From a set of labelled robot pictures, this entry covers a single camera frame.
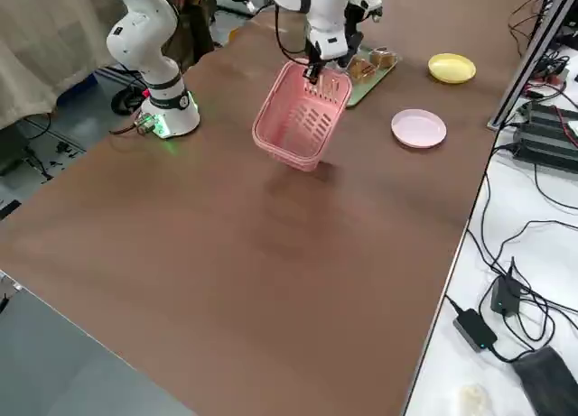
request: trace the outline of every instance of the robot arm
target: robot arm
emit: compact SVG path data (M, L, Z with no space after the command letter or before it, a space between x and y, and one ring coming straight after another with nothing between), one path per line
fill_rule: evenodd
M166 0L121 0L127 13L107 37L111 55L137 69L150 97L141 106L142 122L161 138L187 134L200 122L179 66L161 48L173 35L177 17Z
M358 24L370 16L377 22L383 14L381 0L274 1L284 9L307 14L309 67L304 76L312 83L326 62L336 60L346 67L363 40Z

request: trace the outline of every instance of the pink plate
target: pink plate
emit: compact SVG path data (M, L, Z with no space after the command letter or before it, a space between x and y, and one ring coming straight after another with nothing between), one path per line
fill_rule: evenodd
M400 143L414 148L434 147L447 135L442 119L422 109L397 113L391 120L391 130Z

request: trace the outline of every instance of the pink basket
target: pink basket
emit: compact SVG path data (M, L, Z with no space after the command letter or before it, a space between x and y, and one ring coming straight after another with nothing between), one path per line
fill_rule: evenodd
M350 78L324 69L317 85L303 66L285 64L253 125L258 147L301 171L313 171L351 94Z

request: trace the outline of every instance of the beige curtain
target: beige curtain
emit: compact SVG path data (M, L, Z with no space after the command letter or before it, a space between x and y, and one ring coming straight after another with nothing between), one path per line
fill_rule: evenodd
M57 97L110 64L117 0L0 0L0 128L50 112Z

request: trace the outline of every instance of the food item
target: food item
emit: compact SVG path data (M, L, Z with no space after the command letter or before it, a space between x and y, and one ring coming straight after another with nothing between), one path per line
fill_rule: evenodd
M348 67L351 79L354 82L367 82L376 73L376 66L362 58L354 58Z
M394 52L375 49L369 55L369 59L378 69L390 69L396 64L397 56Z

